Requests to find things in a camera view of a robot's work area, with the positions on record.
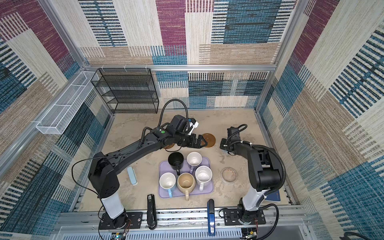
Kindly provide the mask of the white mug purple outside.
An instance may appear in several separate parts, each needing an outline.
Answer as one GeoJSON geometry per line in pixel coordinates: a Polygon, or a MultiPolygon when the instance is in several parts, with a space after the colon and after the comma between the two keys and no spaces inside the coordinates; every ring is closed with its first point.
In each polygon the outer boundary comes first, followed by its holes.
{"type": "Polygon", "coordinates": [[[190,174],[192,174],[197,169],[197,167],[200,166],[200,164],[202,163],[202,160],[203,160],[202,155],[198,152],[192,152],[188,154],[187,163],[190,166],[190,171],[189,171],[190,174]]]}

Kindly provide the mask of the black mug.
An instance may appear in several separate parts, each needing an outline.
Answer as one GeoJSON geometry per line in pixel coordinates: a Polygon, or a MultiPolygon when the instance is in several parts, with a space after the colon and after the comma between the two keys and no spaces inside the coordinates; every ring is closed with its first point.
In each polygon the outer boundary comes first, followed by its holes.
{"type": "Polygon", "coordinates": [[[177,171],[177,175],[180,176],[180,170],[182,169],[184,164],[183,154],[179,152],[171,153],[168,157],[168,163],[170,164],[173,170],[177,171]]]}

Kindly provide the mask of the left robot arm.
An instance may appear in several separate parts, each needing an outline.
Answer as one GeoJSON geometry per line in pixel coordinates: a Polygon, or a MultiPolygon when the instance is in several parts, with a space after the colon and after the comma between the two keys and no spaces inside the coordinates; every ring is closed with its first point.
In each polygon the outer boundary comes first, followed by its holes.
{"type": "Polygon", "coordinates": [[[144,131],[149,130],[149,133],[123,149],[106,155],[102,152],[94,155],[88,179],[111,220],[121,219],[126,213],[118,197],[118,174],[142,157],[172,144],[192,149],[206,147],[208,142],[204,137],[192,133],[196,124],[198,122],[193,118],[185,119],[177,115],[171,123],[153,129],[146,127],[144,131]]]}

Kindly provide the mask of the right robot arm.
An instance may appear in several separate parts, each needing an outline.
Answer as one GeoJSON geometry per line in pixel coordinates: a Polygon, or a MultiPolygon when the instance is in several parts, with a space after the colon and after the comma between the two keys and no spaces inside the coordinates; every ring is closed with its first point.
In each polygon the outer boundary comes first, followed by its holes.
{"type": "Polygon", "coordinates": [[[272,148],[243,141],[240,132],[248,127],[242,124],[227,129],[227,138],[222,139],[220,149],[247,160],[251,187],[238,204],[241,224],[251,224],[261,215],[262,202],[268,195],[277,192],[285,183],[287,172],[282,158],[272,148]]]}

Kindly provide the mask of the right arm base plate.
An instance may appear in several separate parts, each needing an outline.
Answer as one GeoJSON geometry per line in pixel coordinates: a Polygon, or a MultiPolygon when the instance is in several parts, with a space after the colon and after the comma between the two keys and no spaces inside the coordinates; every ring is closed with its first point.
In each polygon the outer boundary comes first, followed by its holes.
{"type": "Polygon", "coordinates": [[[226,226],[266,224],[264,212],[261,210],[249,212],[223,208],[220,210],[219,215],[224,218],[226,226]]]}

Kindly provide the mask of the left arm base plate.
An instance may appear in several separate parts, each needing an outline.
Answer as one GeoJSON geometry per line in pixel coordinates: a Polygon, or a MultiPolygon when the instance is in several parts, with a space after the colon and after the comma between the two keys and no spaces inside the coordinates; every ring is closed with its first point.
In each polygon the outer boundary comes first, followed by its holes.
{"type": "Polygon", "coordinates": [[[99,223],[100,230],[139,229],[142,224],[142,212],[122,213],[116,219],[111,219],[107,213],[102,215],[99,223]]]}

